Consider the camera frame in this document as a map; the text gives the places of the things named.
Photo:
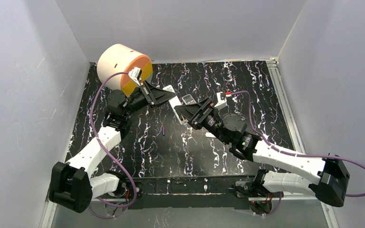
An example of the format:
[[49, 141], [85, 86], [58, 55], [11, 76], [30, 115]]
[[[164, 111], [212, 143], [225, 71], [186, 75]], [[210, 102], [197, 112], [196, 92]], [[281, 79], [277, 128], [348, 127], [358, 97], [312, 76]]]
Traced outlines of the white remote with buttons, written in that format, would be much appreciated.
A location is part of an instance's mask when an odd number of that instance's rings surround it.
[[197, 103], [197, 101], [193, 98], [191, 94], [187, 94], [182, 97], [182, 101], [184, 105], [192, 105]]

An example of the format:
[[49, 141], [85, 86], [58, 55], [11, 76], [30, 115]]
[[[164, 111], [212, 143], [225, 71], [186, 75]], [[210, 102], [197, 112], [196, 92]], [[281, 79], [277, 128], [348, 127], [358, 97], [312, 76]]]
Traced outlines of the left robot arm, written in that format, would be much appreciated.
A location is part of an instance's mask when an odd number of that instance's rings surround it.
[[175, 101], [176, 93], [171, 85], [160, 89], [148, 81], [141, 83], [130, 96], [121, 90], [111, 92], [107, 98], [102, 127], [97, 130], [95, 124], [91, 123], [94, 138], [77, 155], [53, 166], [48, 199], [77, 213], [85, 211], [92, 199], [100, 199], [110, 192], [130, 190], [133, 192], [132, 200], [135, 200], [136, 184], [120, 162], [116, 164], [124, 176], [107, 171], [93, 177], [94, 169], [106, 156], [113, 158], [110, 150], [129, 133], [131, 114], [147, 106], [157, 107]]

